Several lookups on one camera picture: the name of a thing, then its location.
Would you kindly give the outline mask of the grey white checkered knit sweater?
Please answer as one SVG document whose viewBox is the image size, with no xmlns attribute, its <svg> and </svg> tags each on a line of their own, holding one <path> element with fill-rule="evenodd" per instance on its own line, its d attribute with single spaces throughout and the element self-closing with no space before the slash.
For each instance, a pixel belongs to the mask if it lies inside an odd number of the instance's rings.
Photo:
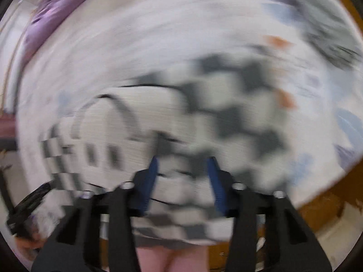
<svg viewBox="0 0 363 272">
<path fill-rule="evenodd" d="M 146 215 L 132 219 L 137 246 L 179 249 L 230 239 L 215 208 L 207 160 L 263 193 L 285 189 L 285 113 L 272 62 L 244 52 L 212 54 L 107 88 L 41 137 L 58 190 L 104 193 L 147 168 L 159 170 Z"/>
</svg>

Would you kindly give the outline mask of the white patterned fleece blanket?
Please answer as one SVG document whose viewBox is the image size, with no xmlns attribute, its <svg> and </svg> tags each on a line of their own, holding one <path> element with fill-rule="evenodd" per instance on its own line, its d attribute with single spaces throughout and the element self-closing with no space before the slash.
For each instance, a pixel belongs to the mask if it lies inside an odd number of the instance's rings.
<svg viewBox="0 0 363 272">
<path fill-rule="evenodd" d="M 362 51 L 353 20 L 339 0 L 329 1 Z M 53 180 L 42 135 L 102 91 L 185 60 L 244 52 L 272 62 L 289 153 L 287 184 L 278 190 L 305 204 L 362 158 L 362 61 L 332 65 L 302 27 L 294 8 L 272 0 L 85 0 L 23 72 L 17 121 L 29 186 Z M 36 213 L 41 229 L 50 232 L 75 199 L 52 191 Z"/>
</svg>

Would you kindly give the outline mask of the purple pink quilt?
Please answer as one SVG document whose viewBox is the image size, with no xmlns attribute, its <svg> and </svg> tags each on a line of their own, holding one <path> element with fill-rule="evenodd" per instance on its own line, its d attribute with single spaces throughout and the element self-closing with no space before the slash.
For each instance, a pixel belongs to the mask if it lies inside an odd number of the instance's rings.
<svg viewBox="0 0 363 272">
<path fill-rule="evenodd" d="M 60 24 L 85 0 L 40 0 L 26 31 L 22 66 L 26 66 Z"/>
</svg>

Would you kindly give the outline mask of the grey folded garment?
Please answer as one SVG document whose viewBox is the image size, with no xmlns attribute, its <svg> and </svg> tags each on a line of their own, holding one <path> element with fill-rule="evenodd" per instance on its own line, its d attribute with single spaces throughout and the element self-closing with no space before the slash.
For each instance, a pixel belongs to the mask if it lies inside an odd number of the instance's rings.
<svg viewBox="0 0 363 272">
<path fill-rule="evenodd" d="M 340 11 L 329 0 L 272 0 L 295 9 L 302 32 L 328 62 L 340 69 L 353 68 L 362 61 L 362 51 Z"/>
</svg>

